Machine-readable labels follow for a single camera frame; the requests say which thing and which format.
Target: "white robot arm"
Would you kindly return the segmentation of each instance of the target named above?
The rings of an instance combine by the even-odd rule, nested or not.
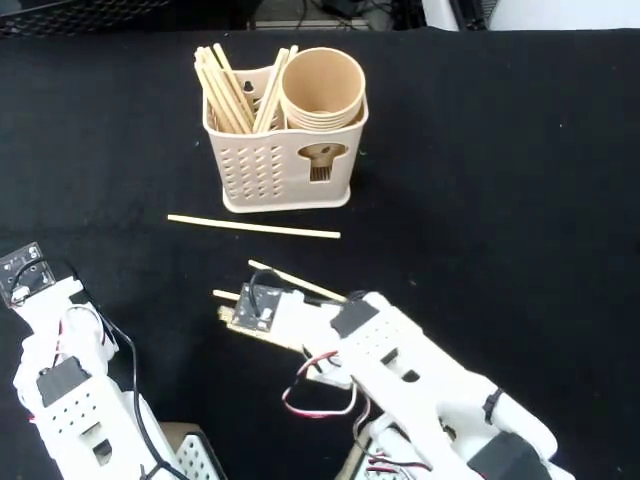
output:
[[[234,311],[222,307],[221,318],[235,331],[305,353],[311,358],[299,374],[362,392],[366,413],[375,402],[384,413],[368,431],[386,455],[363,458],[385,471],[433,480],[574,478],[551,463],[557,442],[540,420],[378,293],[344,304],[309,302],[301,292],[252,282]],[[289,391],[283,400],[294,413],[323,416],[289,406]],[[363,420],[354,426],[356,442]]]
[[[174,452],[135,380],[122,392],[107,376],[115,335],[135,347],[75,272],[56,282],[34,243],[0,259],[0,293],[33,330],[14,386],[65,480],[225,478],[200,432]]]

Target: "black tablecloth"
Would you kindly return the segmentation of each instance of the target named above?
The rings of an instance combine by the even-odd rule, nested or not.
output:
[[[201,125],[197,45],[237,67],[328,45],[368,78],[341,209],[235,216]],[[199,423],[231,478],[332,478],[352,419],[289,415],[301,358],[228,331],[212,288],[249,257],[379,290],[556,434],[579,478],[638,478],[640,34],[163,34],[0,43],[0,252],[69,258],[137,341],[160,420]],[[336,229],[320,240],[169,224],[169,212]],[[58,277],[64,272],[57,271]],[[3,478],[55,478],[11,385],[26,325],[0,312]],[[111,370],[129,385],[129,355]],[[319,389],[318,406],[344,401]]]

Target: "paper cup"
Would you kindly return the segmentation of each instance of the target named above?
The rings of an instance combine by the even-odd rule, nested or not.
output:
[[[365,85],[362,68],[346,53],[332,48],[304,50],[282,73],[282,109],[294,128],[337,130],[360,111]]]

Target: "black wire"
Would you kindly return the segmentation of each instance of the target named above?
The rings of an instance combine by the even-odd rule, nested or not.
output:
[[[158,452],[158,449],[151,441],[149,432],[147,432],[147,428],[145,427],[144,421],[142,420],[142,414],[140,412],[140,391],[138,390],[138,350],[136,349],[135,343],[133,342],[131,337],[129,337],[126,333],[124,333],[124,331],[120,327],[118,327],[115,323],[113,323],[104,314],[104,312],[102,311],[102,307],[100,307],[100,305],[98,304],[98,302],[96,302],[93,295],[91,295],[91,292],[87,288],[86,283],[82,281],[80,277],[76,276],[76,278],[80,280],[82,285],[84,285],[85,294],[87,295],[87,298],[89,299],[89,301],[93,304],[93,307],[96,309],[96,312],[98,312],[98,315],[102,317],[102,320],[109,326],[109,328],[113,329],[113,331],[116,332],[118,336],[122,338],[122,340],[124,340],[124,342],[131,349],[131,358],[133,363],[133,366],[132,366],[133,413],[134,413],[134,416],[136,417],[136,423],[138,424],[140,435],[142,435],[142,440],[144,441],[147,449],[149,450],[149,453],[151,453],[151,456],[158,464],[156,465],[156,467],[159,466],[158,469],[162,468],[166,470],[167,472],[169,472],[171,475],[178,478],[179,480],[189,480],[187,476],[185,476],[182,472],[176,470],[170,463],[168,463],[165,459],[162,458],[162,455],[160,455],[160,452]],[[153,474],[151,474],[150,472],[151,476],[155,475],[155,473],[157,472],[157,470],[156,471],[154,470],[151,470],[151,472],[153,472]],[[150,479],[151,476],[147,475],[144,478],[144,480]]]
[[[102,311],[102,307],[100,307],[100,304],[98,304],[98,302],[96,302],[93,295],[91,295],[91,292],[87,288],[87,284],[80,278],[80,275],[78,275],[78,271],[74,268],[71,262],[63,258],[41,257],[32,262],[26,263],[18,270],[18,272],[16,273],[13,279],[13,282],[11,284],[11,291],[10,291],[11,298],[13,298],[13,292],[16,286],[18,285],[18,281],[20,280],[20,277],[24,275],[24,272],[26,272],[29,268],[31,268],[34,265],[37,265],[43,262],[54,261],[54,260],[56,262],[60,262],[66,265],[67,268],[71,271],[73,278],[75,278],[76,280],[79,280],[80,283],[82,283],[82,285],[84,286],[84,292],[87,299],[91,302],[91,304],[93,305],[93,308],[95,308],[96,312],[98,313],[98,315],[100,316],[104,324],[107,327],[109,327],[111,330],[116,332],[116,334],[118,334],[118,336],[122,340],[124,340],[124,342],[131,349],[131,357],[132,357],[132,363],[133,363],[133,366],[132,366],[133,413],[136,418],[136,423],[138,424],[138,429],[140,430],[140,435],[142,436],[142,440],[144,441],[147,449],[149,450],[149,453],[151,453],[151,456],[157,463],[157,465],[151,470],[151,472],[149,472],[149,474],[147,475],[143,474],[143,476],[141,477],[141,480],[150,480],[153,477],[153,475],[155,475],[160,469],[166,470],[167,472],[169,472],[171,475],[173,475],[179,480],[189,480],[189,478],[186,477],[182,472],[179,472],[178,470],[176,470],[170,463],[168,463],[166,460],[162,458],[162,455],[160,455],[160,452],[158,452],[158,449],[155,447],[155,445],[151,441],[149,432],[147,432],[147,428],[145,427],[144,421],[142,420],[142,414],[140,412],[140,391],[138,390],[138,351],[136,349],[135,343],[133,342],[133,340],[131,340],[131,337],[129,337],[126,333],[124,333],[124,331],[120,327],[118,327],[115,323],[113,323],[104,314],[104,312]]]
[[[16,290],[16,287],[18,286],[18,282],[20,281],[20,279],[22,278],[22,276],[25,274],[25,272],[27,270],[29,270],[31,267],[35,267],[36,265],[40,264],[40,263],[44,263],[44,262],[58,262],[58,263],[62,263],[64,266],[66,266],[69,271],[71,271],[71,274],[73,275],[73,278],[78,278],[78,272],[76,271],[76,269],[73,267],[73,265],[71,265],[71,263],[64,259],[64,258],[54,258],[54,257],[40,257],[37,258],[35,260],[32,260],[30,262],[25,263],[22,267],[20,267],[18,269],[18,272],[15,274],[15,276],[13,277],[13,282],[11,282],[11,290],[9,290],[9,297],[11,299],[11,303],[13,303],[13,293]]]
[[[256,292],[255,292],[256,281],[258,280],[258,278],[266,277],[266,276],[277,278],[280,284],[282,284],[283,282],[280,275],[278,275],[276,272],[274,272],[271,269],[256,270],[255,273],[251,276],[251,280],[249,280],[249,303],[251,304],[251,308],[253,309],[253,315],[256,318],[261,318],[262,316],[262,312],[260,311],[260,308],[258,307],[258,302],[256,301]]]
[[[20,278],[22,278],[22,276],[25,274],[25,272],[27,270],[29,270],[31,267],[34,267],[40,263],[51,263],[51,262],[56,262],[56,263],[60,263],[62,265],[64,265],[65,267],[67,267],[67,269],[71,272],[71,275],[73,276],[73,278],[75,280],[80,280],[80,276],[78,275],[78,271],[75,269],[75,267],[71,264],[71,262],[69,262],[69,260],[67,260],[66,258],[59,258],[59,257],[40,257],[37,258],[35,260],[32,260],[30,262],[25,263],[22,267],[20,267],[18,269],[18,271],[16,272],[15,276],[13,277],[13,282],[11,282],[11,290],[9,290],[9,298],[12,304],[13,303],[13,294],[15,293],[16,287],[18,286],[18,283],[20,282]],[[103,328],[106,325],[106,323],[104,322],[104,319],[102,319],[102,323],[103,323]],[[109,337],[109,340],[111,340],[111,342],[115,343],[115,339],[113,338],[113,334],[111,333],[111,330],[109,328],[105,328],[105,334]]]
[[[307,11],[309,10],[309,4],[307,0],[302,0],[302,15],[300,15],[300,20],[298,21],[298,25],[296,25],[296,30],[300,30],[300,27],[304,23],[304,20],[307,18]]]

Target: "beige utensil holder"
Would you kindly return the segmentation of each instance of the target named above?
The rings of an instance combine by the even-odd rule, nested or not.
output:
[[[271,68],[234,72],[240,85],[253,86],[249,95],[256,110]],[[238,135],[217,130],[203,97],[202,121],[220,171],[225,207],[250,213],[344,205],[351,195],[349,181],[368,117],[365,98],[354,122],[339,130],[282,130],[285,119],[278,107],[270,132]]]

